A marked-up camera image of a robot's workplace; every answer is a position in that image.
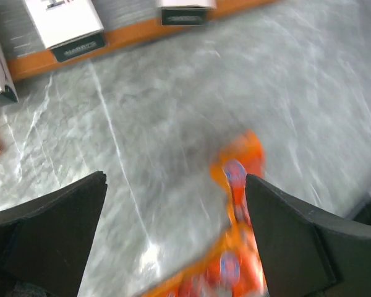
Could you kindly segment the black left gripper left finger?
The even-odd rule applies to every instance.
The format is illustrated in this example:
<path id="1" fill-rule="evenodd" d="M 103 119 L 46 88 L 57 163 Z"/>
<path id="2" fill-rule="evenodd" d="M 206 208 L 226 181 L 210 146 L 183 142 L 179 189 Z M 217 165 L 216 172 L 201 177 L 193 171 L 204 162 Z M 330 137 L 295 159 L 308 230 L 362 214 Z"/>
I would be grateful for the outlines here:
<path id="1" fill-rule="evenodd" d="M 107 188 L 106 175 L 96 171 L 0 211 L 0 296 L 17 282 L 77 296 Z"/>

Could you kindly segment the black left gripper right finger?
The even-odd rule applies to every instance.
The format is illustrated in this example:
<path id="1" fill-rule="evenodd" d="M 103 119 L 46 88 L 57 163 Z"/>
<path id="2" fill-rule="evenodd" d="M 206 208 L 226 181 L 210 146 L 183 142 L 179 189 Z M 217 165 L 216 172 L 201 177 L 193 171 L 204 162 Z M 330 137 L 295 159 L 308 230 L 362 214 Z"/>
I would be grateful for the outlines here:
<path id="1" fill-rule="evenodd" d="M 345 217 L 255 175 L 245 194 L 270 296 L 371 296 L 371 186 Z"/>

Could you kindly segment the orange BIC razor pack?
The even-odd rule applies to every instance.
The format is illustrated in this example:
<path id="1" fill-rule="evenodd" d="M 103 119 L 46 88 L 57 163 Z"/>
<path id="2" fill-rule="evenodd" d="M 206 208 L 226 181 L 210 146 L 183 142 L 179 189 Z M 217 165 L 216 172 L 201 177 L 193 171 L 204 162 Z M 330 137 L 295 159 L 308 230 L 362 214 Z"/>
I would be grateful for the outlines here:
<path id="1" fill-rule="evenodd" d="M 264 177 L 265 152 L 258 137 L 251 130 L 237 136 L 217 154 L 210 166 L 212 179 L 222 187 L 232 204 L 229 212 L 237 222 L 251 225 L 245 196 L 248 174 Z"/>
<path id="2" fill-rule="evenodd" d="M 200 261 L 160 283 L 144 296 L 264 296 L 267 283 L 252 228 L 236 223 Z"/>

